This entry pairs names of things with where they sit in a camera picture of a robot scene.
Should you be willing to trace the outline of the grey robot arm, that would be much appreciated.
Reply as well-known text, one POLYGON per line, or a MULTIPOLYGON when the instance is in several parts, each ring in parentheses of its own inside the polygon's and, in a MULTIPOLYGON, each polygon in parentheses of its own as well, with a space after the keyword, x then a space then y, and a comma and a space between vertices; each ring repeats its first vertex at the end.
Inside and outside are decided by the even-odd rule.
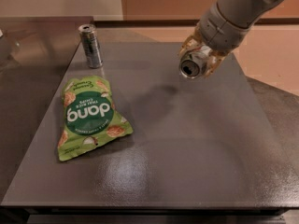
POLYGON ((178 53, 180 73, 208 77, 240 46, 262 15, 284 0, 217 0, 200 18, 178 53))

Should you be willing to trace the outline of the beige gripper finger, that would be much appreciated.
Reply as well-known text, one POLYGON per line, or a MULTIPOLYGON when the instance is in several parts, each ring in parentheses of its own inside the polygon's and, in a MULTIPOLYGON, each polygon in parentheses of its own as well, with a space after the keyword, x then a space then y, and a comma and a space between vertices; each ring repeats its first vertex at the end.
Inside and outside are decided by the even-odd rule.
POLYGON ((206 52, 207 61, 204 77, 209 77, 210 75, 212 75, 229 54, 230 51, 218 51, 209 49, 206 52))
POLYGON ((194 31, 182 43, 182 46, 178 52, 179 58, 182 58, 186 52, 199 47, 201 43, 202 37, 200 35, 199 29, 195 27, 194 31))

